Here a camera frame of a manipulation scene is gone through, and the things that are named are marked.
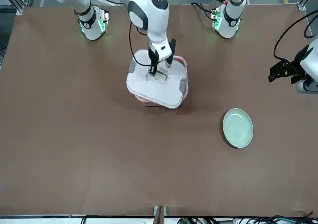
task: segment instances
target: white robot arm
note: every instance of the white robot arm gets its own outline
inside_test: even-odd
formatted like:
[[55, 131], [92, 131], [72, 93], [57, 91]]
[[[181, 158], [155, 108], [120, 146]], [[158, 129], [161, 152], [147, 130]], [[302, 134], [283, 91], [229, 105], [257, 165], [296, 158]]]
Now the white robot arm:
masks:
[[90, 0], [57, 0], [72, 7], [79, 17], [82, 32], [89, 40], [97, 40], [106, 32], [109, 15], [106, 11], [93, 6]]
[[212, 27], [224, 38], [232, 38], [239, 29], [247, 0], [229, 0], [212, 11]]
[[136, 27], [147, 31], [149, 49], [157, 61], [171, 57], [173, 52], [167, 38], [168, 0], [129, 0], [128, 14]]
[[297, 92], [318, 94], [318, 38], [299, 51], [293, 61], [281, 60], [271, 67], [268, 80], [289, 76]]

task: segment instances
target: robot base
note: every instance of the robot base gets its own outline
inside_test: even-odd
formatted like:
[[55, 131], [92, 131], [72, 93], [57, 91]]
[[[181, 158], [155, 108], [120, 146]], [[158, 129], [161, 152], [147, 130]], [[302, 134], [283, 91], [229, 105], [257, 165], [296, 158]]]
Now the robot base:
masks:
[[94, 6], [96, 11], [96, 20], [91, 25], [90, 29], [85, 28], [85, 26], [81, 25], [81, 30], [83, 34], [85, 34], [86, 38], [89, 40], [97, 40], [99, 39], [103, 33], [107, 31], [109, 13], [100, 9], [97, 6]]
[[232, 38], [237, 30], [239, 29], [239, 22], [235, 26], [230, 27], [229, 23], [224, 19], [223, 11], [225, 9], [225, 4], [221, 5], [219, 8], [213, 10], [211, 18], [215, 21], [212, 21], [212, 28], [217, 31], [223, 38], [230, 39]]
[[[138, 50], [135, 58], [141, 64], [150, 64], [147, 50]], [[129, 92], [145, 105], [175, 109], [188, 94], [186, 61], [174, 56], [170, 68], [163, 61], [158, 63], [156, 74], [151, 75], [148, 66], [139, 65], [132, 59], [126, 85]]]

